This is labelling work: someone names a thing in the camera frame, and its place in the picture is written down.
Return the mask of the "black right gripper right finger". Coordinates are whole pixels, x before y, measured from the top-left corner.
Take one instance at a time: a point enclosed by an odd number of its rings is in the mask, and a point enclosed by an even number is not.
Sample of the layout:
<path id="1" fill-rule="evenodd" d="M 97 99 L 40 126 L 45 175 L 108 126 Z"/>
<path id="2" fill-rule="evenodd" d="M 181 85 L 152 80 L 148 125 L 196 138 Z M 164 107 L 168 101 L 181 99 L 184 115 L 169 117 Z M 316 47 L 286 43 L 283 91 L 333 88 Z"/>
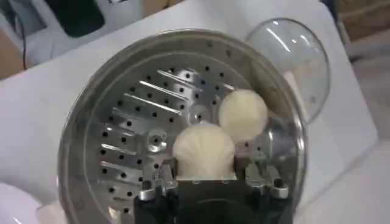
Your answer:
<path id="1" fill-rule="evenodd" d="M 289 186 L 274 166 L 261 166 L 249 158 L 235 158 L 233 170 L 238 180 L 244 181 L 261 195 L 282 200 L 289 197 Z"/>

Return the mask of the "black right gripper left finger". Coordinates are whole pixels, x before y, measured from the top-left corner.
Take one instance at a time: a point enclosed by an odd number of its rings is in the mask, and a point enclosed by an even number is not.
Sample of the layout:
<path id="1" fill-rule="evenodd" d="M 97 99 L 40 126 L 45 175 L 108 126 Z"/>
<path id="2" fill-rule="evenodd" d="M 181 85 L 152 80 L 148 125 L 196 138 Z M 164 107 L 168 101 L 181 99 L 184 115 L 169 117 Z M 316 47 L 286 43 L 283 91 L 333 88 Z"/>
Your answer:
<path id="1" fill-rule="evenodd" d="M 157 197 L 175 194 L 178 186 L 177 160 L 165 159 L 152 173 L 151 180 L 143 180 L 138 198 L 141 201 L 152 201 Z"/>

